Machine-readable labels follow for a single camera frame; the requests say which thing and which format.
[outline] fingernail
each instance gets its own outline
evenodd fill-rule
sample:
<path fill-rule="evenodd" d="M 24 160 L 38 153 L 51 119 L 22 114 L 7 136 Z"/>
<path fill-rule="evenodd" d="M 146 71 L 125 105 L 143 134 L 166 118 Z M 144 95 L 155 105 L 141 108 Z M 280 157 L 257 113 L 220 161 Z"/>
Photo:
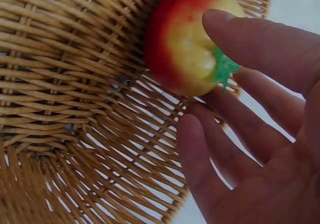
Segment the fingernail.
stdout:
<path fill-rule="evenodd" d="M 209 9 L 204 13 L 204 21 L 208 21 L 210 25 L 219 25 L 235 18 L 235 15 L 223 10 Z"/>

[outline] finger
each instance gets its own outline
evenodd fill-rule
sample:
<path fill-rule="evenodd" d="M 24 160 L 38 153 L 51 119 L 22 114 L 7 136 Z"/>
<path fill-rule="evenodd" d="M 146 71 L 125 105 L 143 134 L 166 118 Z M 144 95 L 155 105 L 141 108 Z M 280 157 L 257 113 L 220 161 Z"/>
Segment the finger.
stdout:
<path fill-rule="evenodd" d="M 186 114 L 178 121 L 177 150 L 189 189 L 206 218 L 230 190 L 210 162 L 203 127 L 193 115 Z"/>
<path fill-rule="evenodd" d="M 243 146 L 259 163 L 266 164 L 277 150 L 291 144 L 229 91 L 216 87 L 204 99 L 232 128 Z"/>
<path fill-rule="evenodd" d="M 188 113 L 201 122 L 210 157 L 221 175 L 233 188 L 257 173 L 261 168 L 260 165 L 230 140 L 208 109 L 194 105 L 188 109 Z"/>
<path fill-rule="evenodd" d="M 320 81 L 311 90 L 305 103 L 305 135 L 315 167 L 320 173 Z"/>
<path fill-rule="evenodd" d="M 295 137 L 304 118 L 305 101 L 269 80 L 261 72 L 241 68 L 234 80 L 263 108 L 287 133 Z"/>
<path fill-rule="evenodd" d="M 258 70 L 305 97 L 320 79 L 317 34 L 219 10 L 207 11 L 202 22 L 208 36 L 239 65 Z"/>

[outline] wicker basket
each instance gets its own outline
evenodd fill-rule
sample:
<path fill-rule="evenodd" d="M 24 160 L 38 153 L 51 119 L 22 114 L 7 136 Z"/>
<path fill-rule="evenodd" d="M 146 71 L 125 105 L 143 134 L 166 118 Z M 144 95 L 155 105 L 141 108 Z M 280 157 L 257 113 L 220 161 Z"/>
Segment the wicker basket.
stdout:
<path fill-rule="evenodd" d="M 159 1 L 0 0 L 1 223 L 172 220 L 188 195 L 175 125 L 199 100 L 144 67 Z M 267 15 L 270 0 L 237 1 Z"/>

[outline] red and yellow apple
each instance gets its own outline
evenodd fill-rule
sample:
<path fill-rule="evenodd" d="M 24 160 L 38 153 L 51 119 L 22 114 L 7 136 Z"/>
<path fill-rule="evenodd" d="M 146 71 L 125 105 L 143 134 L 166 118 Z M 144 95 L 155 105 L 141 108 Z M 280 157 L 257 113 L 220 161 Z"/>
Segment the red and yellow apple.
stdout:
<path fill-rule="evenodd" d="M 145 63 L 153 79 L 177 95 L 201 96 L 217 85 L 215 44 L 202 24 L 207 9 L 245 15 L 235 0 L 163 0 L 149 19 Z"/>

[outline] green leaf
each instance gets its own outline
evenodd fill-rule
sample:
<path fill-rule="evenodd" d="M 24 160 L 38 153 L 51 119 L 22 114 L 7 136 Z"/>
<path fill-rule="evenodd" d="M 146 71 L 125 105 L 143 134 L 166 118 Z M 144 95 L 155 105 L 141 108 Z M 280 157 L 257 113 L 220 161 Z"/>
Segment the green leaf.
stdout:
<path fill-rule="evenodd" d="M 231 74 L 238 72 L 239 65 L 227 57 L 219 47 L 215 46 L 214 52 L 216 68 L 213 81 L 216 83 L 222 83 L 223 89 L 225 90 L 228 85 L 228 79 Z"/>

